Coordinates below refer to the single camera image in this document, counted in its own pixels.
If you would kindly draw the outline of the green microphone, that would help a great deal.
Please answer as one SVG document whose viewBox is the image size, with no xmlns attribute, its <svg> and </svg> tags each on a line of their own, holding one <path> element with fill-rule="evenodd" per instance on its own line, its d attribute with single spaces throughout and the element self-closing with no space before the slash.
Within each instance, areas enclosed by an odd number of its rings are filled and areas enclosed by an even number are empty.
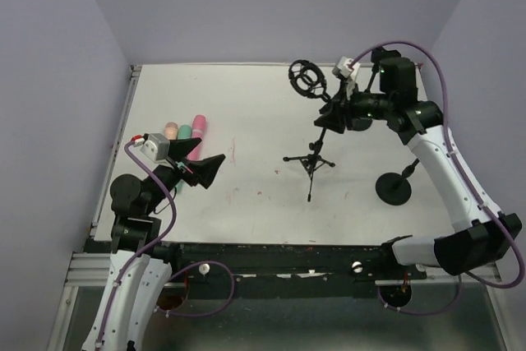
<svg viewBox="0 0 526 351">
<path fill-rule="evenodd" d="M 179 140 L 185 140 L 185 139 L 191 138 L 191 132 L 192 132 L 191 126 L 187 124 L 183 124 L 178 129 L 177 138 Z M 178 183 L 178 185 L 176 186 L 177 194 L 181 192 L 183 185 L 184 185 L 184 181 L 180 181 Z"/>
</svg>

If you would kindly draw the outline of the beige microphone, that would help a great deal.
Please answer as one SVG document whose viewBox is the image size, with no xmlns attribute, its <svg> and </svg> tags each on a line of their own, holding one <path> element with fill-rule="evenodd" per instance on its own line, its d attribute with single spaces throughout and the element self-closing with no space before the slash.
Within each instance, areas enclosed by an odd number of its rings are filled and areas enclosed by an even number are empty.
<svg viewBox="0 0 526 351">
<path fill-rule="evenodd" d="M 164 136 L 170 141 L 178 138 L 178 125 L 175 122 L 167 122 L 164 126 Z"/>
</svg>

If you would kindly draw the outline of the pink microphone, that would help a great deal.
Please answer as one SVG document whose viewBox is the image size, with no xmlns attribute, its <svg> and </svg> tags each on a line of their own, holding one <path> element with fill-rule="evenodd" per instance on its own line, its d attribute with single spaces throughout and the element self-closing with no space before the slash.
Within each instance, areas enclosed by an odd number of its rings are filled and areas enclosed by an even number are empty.
<svg viewBox="0 0 526 351">
<path fill-rule="evenodd" d="M 197 114 L 191 125 L 191 138 L 203 139 L 206 129 L 206 117 L 202 114 Z M 201 152 L 201 144 L 198 144 L 187 156 L 189 160 L 198 160 Z"/>
</svg>

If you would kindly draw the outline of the black tripod shock-mount stand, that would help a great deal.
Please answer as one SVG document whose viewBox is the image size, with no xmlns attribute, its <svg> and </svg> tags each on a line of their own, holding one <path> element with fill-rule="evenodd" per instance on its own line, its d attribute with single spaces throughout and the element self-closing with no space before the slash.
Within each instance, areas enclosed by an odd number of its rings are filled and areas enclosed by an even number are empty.
<svg viewBox="0 0 526 351">
<path fill-rule="evenodd" d="M 302 97 L 322 99 L 325 103 L 330 101 L 325 75 L 315 63 L 303 59 L 294 61 L 288 68 L 288 80 L 293 89 Z M 309 154 L 283 157 L 284 162 L 298 161 L 307 173 L 310 182 L 307 193 L 308 202 L 311 201 L 315 172 L 324 165 L 331 168 L 335 166 L 334 162 L 330 162 L 321 156 L 325 134 L 326 129 L 322 128 L 318 139 L 309 144 Z"/>
</svg>

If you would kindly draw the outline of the black round-base clip stand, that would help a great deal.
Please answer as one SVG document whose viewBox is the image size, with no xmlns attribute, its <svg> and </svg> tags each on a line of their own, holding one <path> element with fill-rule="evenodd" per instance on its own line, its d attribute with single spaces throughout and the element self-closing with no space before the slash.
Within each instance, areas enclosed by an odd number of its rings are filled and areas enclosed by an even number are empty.
<svg viewBox="0 0 526 351">
<path fill-rule="evenodd" d="M 376 75 L 380 71 L 380 62 L 389 58 L 400 58 L 401 53 L 398 50 L 388 50 L 384 47 L 376 47 L 371 51 L 371 62 L 373 64 L 371 69 L 371 76 L 367 84 L 367 88 L 364 90 L 369 93 L 372 88 L 372 84 L 376 78 Z"/>
</svg>

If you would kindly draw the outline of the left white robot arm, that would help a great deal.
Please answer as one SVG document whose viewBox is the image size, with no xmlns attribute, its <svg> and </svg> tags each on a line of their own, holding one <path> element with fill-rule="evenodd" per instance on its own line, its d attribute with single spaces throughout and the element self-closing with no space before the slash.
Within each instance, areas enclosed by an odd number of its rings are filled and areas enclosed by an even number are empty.
<svg viewBox="0 0 526 351">
<path fill-rule="evenodd" d="M 224 155 L 203 160 L 187 156 L 201 143 L 199 137 L 169 140 L 159 133 L 134 136 L 126 154 L 147 173 L 140 179 L 129 173 L 116 177 L 109 188 L 114 213 L 108 278 L 84 350 L 138 350 L 154 305 L 177 266 L 176 247 L 161 240 L 176 220 L 161 227 L 153 213 L 162 201 L 172 212 L 177 185 L 208 188 Z"/>
</svg>

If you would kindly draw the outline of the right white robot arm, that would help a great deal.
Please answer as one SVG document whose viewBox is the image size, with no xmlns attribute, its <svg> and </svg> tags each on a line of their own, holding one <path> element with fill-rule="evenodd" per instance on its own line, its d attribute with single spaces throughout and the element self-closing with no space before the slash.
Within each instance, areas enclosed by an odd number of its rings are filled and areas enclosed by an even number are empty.
<svg viewBox="0 0 526 351">
<path fill-rule="evenodd" d="M 342 57 L 333 69 L 340 88 L 324 98 L 316 126 L 343 133 L 358 121 L 384 121 L 426 170 L 450 217 L 452 234 L 421 238 L 404 236 L 389 248 L 401 266 L 435 266 L 450 275 L 500 260 L 518 250 L 514 240 L 522 229 L 519 217 L 506 214 L 474 177 L 454 143 L 445 111 L 418 98 L 416 67 L 398 53 L 375 63 L 380 76 L 377 93 L 360 91 L 360 64 Z"/>
</svg>

